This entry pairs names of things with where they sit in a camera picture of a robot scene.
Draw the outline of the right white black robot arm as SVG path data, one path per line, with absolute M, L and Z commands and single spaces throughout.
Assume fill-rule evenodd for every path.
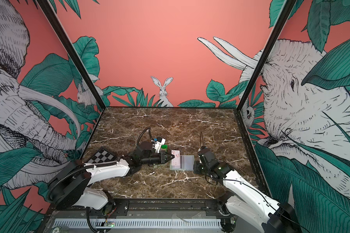
M 261 233 L 302 233 L 294 208 L 279 203 L 246 181 L 229 163 L 219 161 L 206 146 L 198 151 L 200 161 L 193 166 L 201 174 L 223 185 L 228 192 L 219 199 L 218 211 L 234 215 L 254 226 Z

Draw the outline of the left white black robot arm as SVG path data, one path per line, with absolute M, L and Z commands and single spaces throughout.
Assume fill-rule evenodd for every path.
M 57 210 L 82 206 L 100 210 L 104 215 L 116 210 L 116 203 L 106 190 L 96 190 L 91 185 L 110 178 L 126 177 L 140 171 L 142 166 L 166 164 L 175 156 L 162 148 L 164 141 L 145 141 L 129 154 L 110 162 L 83 163 L 76 160 L 66 166 L 48 183 L 45 200 L 54 203 Z

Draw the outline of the green plastic card tray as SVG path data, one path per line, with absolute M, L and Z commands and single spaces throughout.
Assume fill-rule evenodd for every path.
M 162 145 L 160 150 L 162 151 L 168 151 L 168 146 L 167 145 Z

